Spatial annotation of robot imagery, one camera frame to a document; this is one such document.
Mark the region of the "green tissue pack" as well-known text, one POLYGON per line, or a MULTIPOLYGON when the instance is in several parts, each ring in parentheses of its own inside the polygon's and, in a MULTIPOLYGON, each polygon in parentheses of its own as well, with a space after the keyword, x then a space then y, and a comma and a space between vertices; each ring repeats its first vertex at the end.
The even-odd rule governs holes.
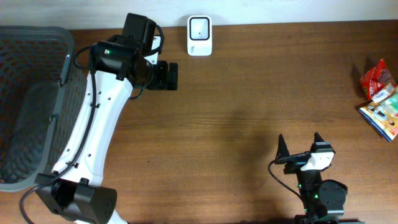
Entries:
POLYGON ((397 93, 387 97, 382 103, 383 109, 391 116, 398 117, 397 93))

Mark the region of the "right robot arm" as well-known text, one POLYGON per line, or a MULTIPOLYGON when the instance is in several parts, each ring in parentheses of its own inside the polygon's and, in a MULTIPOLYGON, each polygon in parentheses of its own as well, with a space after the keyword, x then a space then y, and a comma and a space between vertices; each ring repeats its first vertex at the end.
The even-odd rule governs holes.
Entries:
POLYGON ((296 215, 294 223, 342 222, 339 217, 345 213, 348 188, 336 180, 323 180, 321 176, 321 172, 331 166, 334 156, 335 150, 319 133, 314 133, 311 148, 299 154, 291 154, 283 135, 279 135, 275 159, 270 165, 283 165, 285 175, 296 175, 298 191, 280 181, 273 173, 270 175, 303 203, 304 214, 296 215))

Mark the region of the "yellow snack bag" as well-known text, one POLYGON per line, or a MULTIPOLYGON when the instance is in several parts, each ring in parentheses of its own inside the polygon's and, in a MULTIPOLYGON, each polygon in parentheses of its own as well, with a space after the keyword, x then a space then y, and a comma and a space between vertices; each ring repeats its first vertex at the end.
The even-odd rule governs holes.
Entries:
POLYGON ((388 142, 397 136, 397 117, 389 115, 381 103, 370 103, 361 107, 359 112, 388 142))

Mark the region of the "orange tissue pack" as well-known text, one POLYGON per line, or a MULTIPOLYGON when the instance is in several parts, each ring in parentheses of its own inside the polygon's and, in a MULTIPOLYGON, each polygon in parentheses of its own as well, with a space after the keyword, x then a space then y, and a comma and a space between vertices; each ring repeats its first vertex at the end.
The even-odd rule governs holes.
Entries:
POLYGON ((383 87, 380 91, 378 91, 373 97, 372 101, 374 103, 380 103, 383 100, 385 100, 387 97, 392 95, 394 92, 394 85, 391 83, 388 83, 385 87, 383 87))

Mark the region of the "red snack bag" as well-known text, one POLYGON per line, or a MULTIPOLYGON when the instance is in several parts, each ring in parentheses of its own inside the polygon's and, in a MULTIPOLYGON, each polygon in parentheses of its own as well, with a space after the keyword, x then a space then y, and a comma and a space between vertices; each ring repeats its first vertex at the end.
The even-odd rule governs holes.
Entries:
POLYGON ((380 59, 375 67, 367 71, 360 78, 360 83, 366 98, 369 100, 388 84, 391 84, 394 88, 397 86, 384 59, 380 59))

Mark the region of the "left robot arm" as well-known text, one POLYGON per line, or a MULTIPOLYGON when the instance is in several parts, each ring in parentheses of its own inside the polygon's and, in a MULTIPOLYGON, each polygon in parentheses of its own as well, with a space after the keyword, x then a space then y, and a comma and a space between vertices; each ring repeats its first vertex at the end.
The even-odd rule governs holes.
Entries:
POLYGON ((178 65, 158 60, 164 44, 159 25, 128 14, 123 31, 88 47, 86 93, 62 155, 50 174, 39 174, 35 193, 54 214, 75 223, 122 223, 117 191, 104 187, 111 138, 133 91, 175 91, 178 65))

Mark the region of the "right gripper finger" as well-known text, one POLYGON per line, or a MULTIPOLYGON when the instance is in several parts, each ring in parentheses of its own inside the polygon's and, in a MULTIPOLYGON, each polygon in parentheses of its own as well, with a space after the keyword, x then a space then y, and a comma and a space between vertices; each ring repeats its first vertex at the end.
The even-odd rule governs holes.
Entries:
POLYGON ((317 150, 321 149, 323 146, 324 140, 323 138, 320 136, 320 134, 318 132, 314 133, 314 140, 312 143, 312 146, 310 148, 311 152, 316 152, 317 150))
POLYGON ((277 152, 275 155, 275 163, 276 164, 284 164, 285 160, 289 156, 290 156, 289 150, 287 149, 287 145, 285 143, 284 137, 282 134, 279 134, 277 152))

